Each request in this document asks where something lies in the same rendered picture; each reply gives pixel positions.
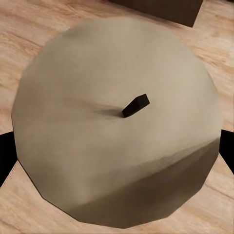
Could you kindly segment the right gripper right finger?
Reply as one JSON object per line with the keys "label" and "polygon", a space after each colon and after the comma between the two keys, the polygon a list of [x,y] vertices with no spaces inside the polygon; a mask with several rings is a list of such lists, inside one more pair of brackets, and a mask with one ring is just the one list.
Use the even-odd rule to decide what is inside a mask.
{"label": "right gripper right finger", "polygon": [[219,154],[234,174],[234,132],[221,130]]}

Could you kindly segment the pillar candle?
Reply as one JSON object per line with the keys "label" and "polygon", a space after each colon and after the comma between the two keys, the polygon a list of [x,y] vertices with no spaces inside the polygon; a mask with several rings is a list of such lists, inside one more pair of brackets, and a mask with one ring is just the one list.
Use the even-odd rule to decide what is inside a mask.
{"label": "pillar candle", "polygon": [[23,71],[11,119],[17,160],[43,199],[79,222],[127,229],[201,190],[223,116],[191,47],[122,16],[49,39]]}

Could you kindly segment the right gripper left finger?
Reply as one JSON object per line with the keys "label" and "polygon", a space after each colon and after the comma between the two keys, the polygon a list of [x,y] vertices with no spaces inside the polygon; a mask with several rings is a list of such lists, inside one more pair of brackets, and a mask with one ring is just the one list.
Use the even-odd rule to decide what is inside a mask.
{"label": "right gripper left finger", "polygon": [[14,132],[0,135],[0,187],[17,162]]}

